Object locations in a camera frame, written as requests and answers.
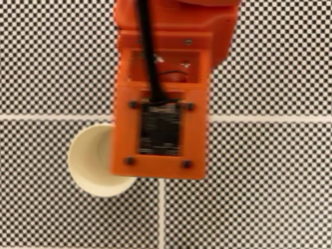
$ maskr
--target rectangular opening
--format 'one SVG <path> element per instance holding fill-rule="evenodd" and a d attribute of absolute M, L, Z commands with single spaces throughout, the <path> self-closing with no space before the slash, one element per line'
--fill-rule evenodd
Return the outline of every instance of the rectangular opening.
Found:
<path fill-rule="evenodd" d="M 161 82 L 199 82 L 199 52 L 161 50 L 155 59 Z M 142 51 L 132 52 L 129 77 L 132 81 L 148 81 Z"/>

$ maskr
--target checkerboard pattern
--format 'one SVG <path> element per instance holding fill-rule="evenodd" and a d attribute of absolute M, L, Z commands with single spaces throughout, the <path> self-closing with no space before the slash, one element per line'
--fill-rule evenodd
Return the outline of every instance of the checkerboard pattern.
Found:
<path fill-rule="evenodd" d="M 0 114 L 111 113 L 111 1 L 0 1 Z"/>
<path fill-rule="evenodd" d="M 114 198 L 85 193 L 66 154 L 102 121 L 0 120 L 0 247 L 158 248 L 158 180 Z"/>
<path fill-rule="evenodd" d="M 330 248 L 332 124 L 211 123 L 203 181 L 167 180 L 165 248 Z"/>
<path fill-rule="evenodd" d="M 210 114 L 331 115 L 332 1 L 243 0 Z"/>

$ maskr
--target orange 3d-printed bracket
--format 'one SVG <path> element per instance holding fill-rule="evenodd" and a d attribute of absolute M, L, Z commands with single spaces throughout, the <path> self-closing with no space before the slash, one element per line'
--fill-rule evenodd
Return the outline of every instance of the orange 3d-printed bracket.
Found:
<path fill-rule="evenodd" d="M 150 95 L 135 1 L 118 0 L 116 20 L 121 53 L 117 80 L 112 173 L 125 176 L 201 179 L 205 175 L 210 71 L 227 56 L 237 19 L 238 0 L 151 0 L 155 64 L 165 92 L 177 102 L 146 105 Z M 155 126 L 165 141 L 174 125 L 176 148 L 142 138 L 142 126 Z M 152 153 L 147 143 L 156 151 Z"/>

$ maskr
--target black screw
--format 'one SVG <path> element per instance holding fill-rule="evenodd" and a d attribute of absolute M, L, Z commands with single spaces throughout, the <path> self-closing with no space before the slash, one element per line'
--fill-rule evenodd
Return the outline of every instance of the black screw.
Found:
<path fill-rule="evenodd" d="M 132 100 L 132 101 L 129 101 L 128 105 L 129 105 L 130 108 L 136 109 L 136 108 L 138 108 L 139 103 L 135 100 Z"/>
<path fill-rule="evenodd" d="M 188 111 L 193 111 L 195 109 L 195 104 L 194 103 L 187 103 L 186 108 Z"/>
<path fill-rule="evenodd" d="M 192 161 L 190 160 L 184 160 L 182 161 L 182 167 L 184 167 L 185 169 L 188 169 L 192 166 Z"/>
<path fill-rule="evenodd" d="M 135 163 L 135 159 L 133 157 L 126 157 L 124 159 L 124 163 L 126 165 L 133 165 Z"/>
<path fill-rule="evenodd" d="M 191 45 L 192 44 L 192 40 L 191 39 L 186 39 L 185 40 L 185 44 L 186 45 Z"/>

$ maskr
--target orange plastic housing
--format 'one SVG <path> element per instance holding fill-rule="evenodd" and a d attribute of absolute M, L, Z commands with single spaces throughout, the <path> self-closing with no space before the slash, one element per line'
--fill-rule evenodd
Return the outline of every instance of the orange plastic housing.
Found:
<path fill-rule="evenodd" d="M 181 0 L 196 2 L 198 0 Z M 210 1 L 212 5 L 219 1 Z M 150 1 L 155 52 L 161 58 L 160 72 L 184 71 L 161 76 L 164 90 L 183 103 L 194 103 L 193 111 L 183 111 L 180 125 L 179 156 L 139 154 L 139 108 L 149 92 L 144 58 L 133 0 L 118 0 L 116 20 L 120 29 L 121 53 L 117 81 L 116 128 L 113 138 L 112 173 L 125 176 L 202 179 L 205 175 L 206 113 L 212 66 L 228 52 L 237 19 L 238 1 L 225 0 L 232 6 L 205 7 L 175 1 Z M 125 158 L 134 158 L 128 165 Z M 190 167 L 182 167 L 190 160 Z"/>

